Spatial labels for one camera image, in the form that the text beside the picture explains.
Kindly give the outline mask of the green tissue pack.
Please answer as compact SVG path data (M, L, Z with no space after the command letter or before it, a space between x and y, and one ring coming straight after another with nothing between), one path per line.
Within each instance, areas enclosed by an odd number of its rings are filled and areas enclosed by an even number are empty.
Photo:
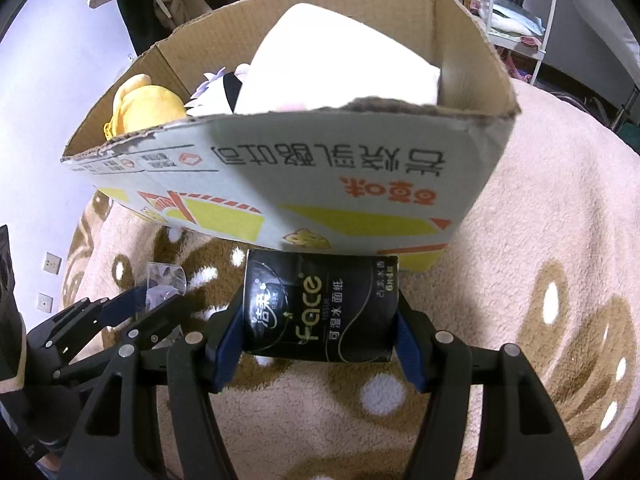
M299 3L257 48L234 111L241 115L340 108L381 98L435 105L440 68L376 29Z

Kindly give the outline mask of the beige patterned blanket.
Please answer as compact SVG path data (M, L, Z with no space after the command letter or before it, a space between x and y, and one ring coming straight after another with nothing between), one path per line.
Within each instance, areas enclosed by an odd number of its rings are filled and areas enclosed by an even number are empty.
M436 382L459 347L485 348L461 448L433 438L459 479L556 479L534 386L515 377L513 342L546 388L588 479L639 474L639 157L551 94L517 84L522 114L477 202L430 270L400 288L422 325L454 335L419 348L404 321L387 363L242 356L210 399L241 479L399 479L419 455Z

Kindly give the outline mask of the yellow plush toy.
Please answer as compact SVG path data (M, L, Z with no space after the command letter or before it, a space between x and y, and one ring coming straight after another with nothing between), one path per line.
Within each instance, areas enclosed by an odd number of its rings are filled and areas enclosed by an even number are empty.
M174 92L152 84L147 74L127 79L116 91L112 117L104 124L106 140L186 117L186 108Z

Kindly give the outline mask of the white purple plush doll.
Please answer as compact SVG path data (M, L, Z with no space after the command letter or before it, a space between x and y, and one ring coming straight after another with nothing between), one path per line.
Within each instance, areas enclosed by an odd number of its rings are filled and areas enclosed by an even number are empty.
M250 64L241 63L235 70L225 67L217 73L205 73L205 80L198 86L184 106L190 117L232 115L243 80L250 73Z

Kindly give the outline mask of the white rolling cart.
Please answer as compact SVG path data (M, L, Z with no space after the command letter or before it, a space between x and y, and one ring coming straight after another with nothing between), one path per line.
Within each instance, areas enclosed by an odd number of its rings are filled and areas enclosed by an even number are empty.
M490 42L504 53L514 78L536 82L557 1L548 0L548 12L541 18L525 9L525 0L472 0L472 11L482 21Z

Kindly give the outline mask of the lower wall socket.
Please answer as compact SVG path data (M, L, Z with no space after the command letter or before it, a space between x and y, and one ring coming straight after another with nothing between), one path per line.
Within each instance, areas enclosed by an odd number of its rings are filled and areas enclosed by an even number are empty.
M53 298L47 294L44 294L43 292L40 292L37 295L36 309L41 312L50 314L53 310Z

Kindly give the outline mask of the wall socket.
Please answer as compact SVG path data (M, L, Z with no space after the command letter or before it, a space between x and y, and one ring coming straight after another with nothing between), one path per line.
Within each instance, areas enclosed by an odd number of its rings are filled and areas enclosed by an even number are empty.
M43 292L40 292L37 295L36 309L41 312L50 314L53 310L53 298L47 294L44 294Z
M62 258L47 252L43 260L43 271L53 275L58 275L62 264Z

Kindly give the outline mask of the upper wall socket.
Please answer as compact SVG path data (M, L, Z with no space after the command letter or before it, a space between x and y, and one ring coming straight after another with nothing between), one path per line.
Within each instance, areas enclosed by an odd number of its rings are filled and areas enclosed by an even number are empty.
M58 275L62 264L62 258L47 252L43 260L43 271L53 275Z

